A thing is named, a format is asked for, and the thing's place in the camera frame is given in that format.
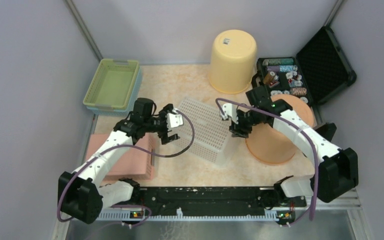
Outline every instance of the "gray wall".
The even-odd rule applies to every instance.
[[[384,1],[347,1],[333,25],[357,82],[322,108],[334,141],[355,149],[357,188],[375,239],[384,239]]]
[[[290,56],[334,0],[74,0],[102,55],[143,64],[209,63],[216,36],[241,29],[258,55]]]
[[[57,182],[79,163],[98,66],[62,0],[0,0],[0,239],[51,237]]]

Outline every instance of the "white mesh crate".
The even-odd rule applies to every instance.
[[[229,132],[231,121],[222,121],[219,109],[192,98],[185,98],[177,107],[193,123],[195,141],[188,152],[208,160],[218,166],[225,165],[235,150],[240,139]],[[172,143],[185,148],[192,138],[192,129],[187,121],[183,126],[173,129],[180,139]]]

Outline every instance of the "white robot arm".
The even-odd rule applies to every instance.
[[[134,145],[145,133],[158,133],[162,144],[179,138],[177,134],[168,136],[168,132],[183,124],[182,115],[177,114],[172,104],[154,115],[154,106],[152,100],[138,98],[133,111],[117,123],[96,153],[72,173],[64,172],[59,177],[58,201],[61,201],[62,212],[90,224],[102,209],[131,199],[134,187],[128,181],[121,179],[114,184],[100,185],[120,157],[130,148],[135,148]]]
[[[273,116],[253,110],[244,112],[232,103],[225,103],[221,108],[221,117],[223,120],[231,119],[229,130],[233,137],[247,138],[252,131],[252,126],[257,124],[269,124],[284,134],[313,163],[318,163],[317,197],[323,202],[331,202],[358,185],[357,154],[351,148],[343,150],[330,142],[336,130],[333,123],[330,123],[330,126],[334,126],[333,132],[326,131],[326,127],[329,125],[317,129],[311,128],[284,100],[272,102],[264,86],[246,92],[246,96],[254,108],[268,112]],[[274,115],[296,125],[298,129]],[[312,146],[303,133],[314,144],[316,157],[319,161],[315,161]],[[274,187],[281,192],[283,197],[287,198],[312,196],[314,194],[314,176],[288,176],[276,183]]]

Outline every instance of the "green basket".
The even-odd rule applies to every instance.
[[[100,110],[125,110],[139,71],[136,60],[104,58],[93,76],[83,104]]]

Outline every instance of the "pink box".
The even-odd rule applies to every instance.
[[[109,134],[90,135],[87,146],[86,158],[88,160],[104,144]],[[156,142],[149,134],[137,141],[136,146],[154,152]],[[129,149],[111,168],[103,179],[104,181],[117,181],[120,178],[131,178],[134,180],[151,180],[154,178],[154,166],[152,156],[138,149]]]

